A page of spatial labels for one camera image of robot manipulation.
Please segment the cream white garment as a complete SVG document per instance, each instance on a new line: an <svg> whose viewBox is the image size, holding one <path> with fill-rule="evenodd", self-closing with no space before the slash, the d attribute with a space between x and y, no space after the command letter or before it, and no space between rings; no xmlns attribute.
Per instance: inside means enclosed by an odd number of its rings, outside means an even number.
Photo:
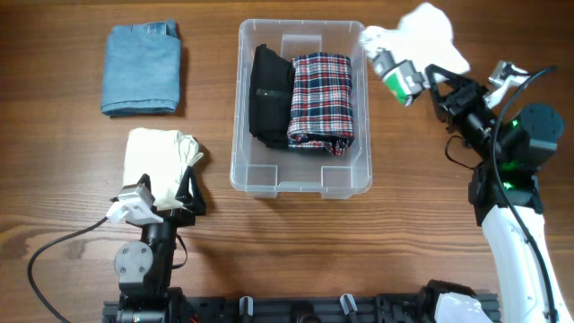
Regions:
<svg viewBox="0 0 574 323"><path fill-rule="evenodd" d="M192 135L178 130L135 128L127 139L123 185L133 185L147 174L157 209L180 208L183 203L176 199L176 193L187 167L203 157L199 149Z"/></svg>

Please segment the white printed t-shirt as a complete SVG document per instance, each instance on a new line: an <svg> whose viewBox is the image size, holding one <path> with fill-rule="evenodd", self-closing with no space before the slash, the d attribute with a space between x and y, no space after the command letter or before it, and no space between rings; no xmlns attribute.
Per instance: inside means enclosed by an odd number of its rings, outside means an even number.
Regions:
<svg viewBox="0 0 574 323"><path fill-rule="evenodd" d="M359 42L375 74L404 106L430 88L424 73L428 65L455 74L470 71L469 63L454 45L449 18L428 2L404 15L393 30L367 27Z"/></svg>

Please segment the blue denim jeans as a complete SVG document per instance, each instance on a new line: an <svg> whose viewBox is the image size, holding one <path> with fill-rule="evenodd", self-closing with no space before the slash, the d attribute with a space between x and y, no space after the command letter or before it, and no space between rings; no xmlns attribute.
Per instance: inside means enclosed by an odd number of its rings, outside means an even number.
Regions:
<svg viewBox="0 0 574 323"><path fill-rule="evenodd" d="M175 112L180 64L175 21L113 27L107 38L101 112L108 117Z"/></svg>

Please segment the red plaid shirt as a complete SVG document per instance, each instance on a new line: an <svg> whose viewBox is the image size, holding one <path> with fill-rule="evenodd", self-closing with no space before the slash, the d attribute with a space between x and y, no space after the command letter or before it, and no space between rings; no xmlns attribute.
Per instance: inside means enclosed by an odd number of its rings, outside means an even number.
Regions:
<svg viewBox="0 0 574 323"><path fill-rule="evenodd" d="M344 155L354 140L351 59L315 52L291 62L295 74L288 147Z"/></svg>

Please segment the black garment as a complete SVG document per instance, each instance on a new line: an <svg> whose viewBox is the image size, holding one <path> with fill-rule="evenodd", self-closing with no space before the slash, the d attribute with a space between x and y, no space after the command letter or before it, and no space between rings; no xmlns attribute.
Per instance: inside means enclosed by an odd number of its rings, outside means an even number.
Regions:
<svg viewBox="0 0 574 323"><path fill-rule="evenodd" d="M288 148L295 70L266 44L256 47L249 87L249 132L267 148Z"/></svg>

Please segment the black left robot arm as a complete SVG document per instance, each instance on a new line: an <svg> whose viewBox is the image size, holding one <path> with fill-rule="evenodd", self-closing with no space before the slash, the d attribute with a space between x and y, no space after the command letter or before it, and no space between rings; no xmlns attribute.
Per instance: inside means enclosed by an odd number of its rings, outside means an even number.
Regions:
<svg viewBox="0 0 574 323"><path fill-rule="evenodd" d="M184 263L173 262L177 246L183 247L177 229L193 226L206 214L206 203L188 166L175 200L182 205L160 211L154 203L150 176L143 174L113 198L107 218L142 230L137 241L123 245L114 259L120 290L117 303L106 303L104 322L198 322L200 317L179 287L170 285L172 271Z"/></svg>

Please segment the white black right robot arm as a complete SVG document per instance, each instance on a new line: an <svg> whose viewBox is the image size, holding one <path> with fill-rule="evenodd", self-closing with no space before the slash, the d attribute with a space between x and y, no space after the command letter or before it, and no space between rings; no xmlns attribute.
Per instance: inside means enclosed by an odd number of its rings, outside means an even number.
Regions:
<svg viewBox="0 0 574 323"><path fill-rule="evenodd" d="M564 121L544 103L505 119L526 88L555 69L530 74L499 62L490 82L502 92L516 89L500 112L493 111L485 86L438 65L425 69L437 118L481 158L472 168L468 201L495 260L506 322L572 320L545 241L537 177L557 151Z"/></svg>

